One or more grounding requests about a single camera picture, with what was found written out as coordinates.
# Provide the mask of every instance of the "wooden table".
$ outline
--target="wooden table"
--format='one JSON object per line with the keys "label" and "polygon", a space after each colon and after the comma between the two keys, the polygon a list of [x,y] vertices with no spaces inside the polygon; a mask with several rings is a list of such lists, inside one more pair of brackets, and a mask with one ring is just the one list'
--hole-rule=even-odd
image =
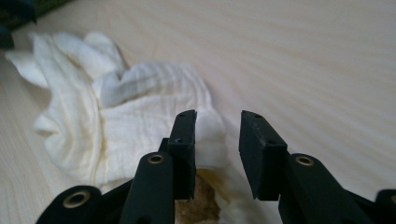
{"label": "wooden table", "polygon": [[[381,1],[74,1],[13,33],[91,30],[110,36],[129,65],[190,63],[224,117],[241,173],[240,112],[262,114],[289,145],[320,159],[370,200],[396,188],[396,3]],[[0,223],[33,223],[78,182],[32,130],[48,92],[0,59]],[[280,219],[262,203],[267,223]]]}

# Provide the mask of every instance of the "black plastic part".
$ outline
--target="black plastic part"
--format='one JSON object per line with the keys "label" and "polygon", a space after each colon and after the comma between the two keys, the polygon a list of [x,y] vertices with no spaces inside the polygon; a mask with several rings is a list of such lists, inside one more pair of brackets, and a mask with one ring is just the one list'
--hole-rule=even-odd
{"label": "black plastic part", "polygon": [[292,154],[285,176],[306,223],[373,223],[319,160]]}
{"label": "black plastic part", "polygon": [[381,224],[388,223],[386,221],[386,216],[384,212],[378,210],[377,207],[375,206],[375,203],[353,192],[349,191],[348,193],[352,197],[353,201],[359,206],[361,211],[363,211],[363,213],[366,214],[366,216],[369,217],[374,223],[381,223]]}
{"label": "black plastic part", "polygon": [[52,201],[37,224],[101,223],[101,197],[100,190],[90,186],[67,189]]}
{"label": "black plastic part", "polygon": [[125,204],[133,179],[102,196],[103,224],[119,223],[122,208]]}
{"label": "black plastic part", "polygon": [[289,185],[285,184],[279,199],[278,210],[284,224],[305,224],[304,213]]}
{"label": "black plastic part", "polygon": [[161,141],[160,148],[158,149],[158,151],[168,152],[168,141],[169,141],[169,138],[163,138],[163,140]]}
{"label": "black plastic part", "polygon": [[382,223],[396,223],[396,189],[383,189],[375,199],[375,208],[381,211]]}
{"label": "black plastic part", "polygon": [[2,0],[0,8],[11,14],[35,22],[35,6],[33,0]]}
{"label": "black plastic part", "polygon": [[194,198],[195,189],[195,110],[184,111],[176,116],[168,139],[168,153],[174,160],[175,199]]}
{"label": "black plastic part", "polygon": [[0,49],[13,49],[14,41],[11,32],[4,26],[0,25]]}
{"label": "black plastic part", "polygon": [[242,111],[239,153],[253,198],[277,201],[288,145],[261,115]]}
{"label": "black plastic part", "polygon": [[142,157],[122,210],[120,224],[175,222],[173,160],[165,152]]}

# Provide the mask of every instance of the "dark object in corner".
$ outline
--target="dark object in corner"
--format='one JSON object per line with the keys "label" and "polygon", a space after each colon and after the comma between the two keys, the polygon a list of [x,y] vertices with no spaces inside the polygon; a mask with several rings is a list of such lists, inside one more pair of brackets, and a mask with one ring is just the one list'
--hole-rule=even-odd
{"label": "dark object in corner", "polygon": [[4,26],[0,25],[0,49],[13,49],[14,40],[12,40],[11,32]]}
{"label": "dark object in corner", "polygon": [[0,49],[13,49],[12,30],[71,0],[1,0]]}

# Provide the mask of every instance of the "white cloth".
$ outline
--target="white cloth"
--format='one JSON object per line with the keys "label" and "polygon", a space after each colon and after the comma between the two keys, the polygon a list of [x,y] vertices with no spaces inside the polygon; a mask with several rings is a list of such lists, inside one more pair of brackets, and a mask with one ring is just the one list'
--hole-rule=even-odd
{"label": "white cloth", "polygon": [[196,109],[196,164],[224,165],[224,130],[209,92],[187,64],[140,63],[129,70],[105,35],[31,35],[33,53],[6,54],[21,76],[49,89],[35,121],[45,149],[81,183],[101,187],[134,177],[145,154],[158,150],[178,113]]}

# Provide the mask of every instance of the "metal screw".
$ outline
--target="metal screw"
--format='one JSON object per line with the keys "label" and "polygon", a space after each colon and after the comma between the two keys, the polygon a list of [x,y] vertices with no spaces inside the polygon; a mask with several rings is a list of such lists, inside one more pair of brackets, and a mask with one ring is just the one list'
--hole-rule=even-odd
{"label": "metal screw", "polygon": [[87,202],[91,197],[91,194],[87,190],[79,190],[70,194],[64,199],[64,207],[65,208],[76,208],[83,205]]}
{"label": "metal screw", "polygon": [[148,162],[151,164],[158,164],[164,161],[164,157],[162,155],[152,155],[148,157]]}
{"label": "metal screw", "polygon": [[297,157],[296,161],[304,166],[313,166],[314,165],[314,161],[308,157],[305,157],[305,156]]}

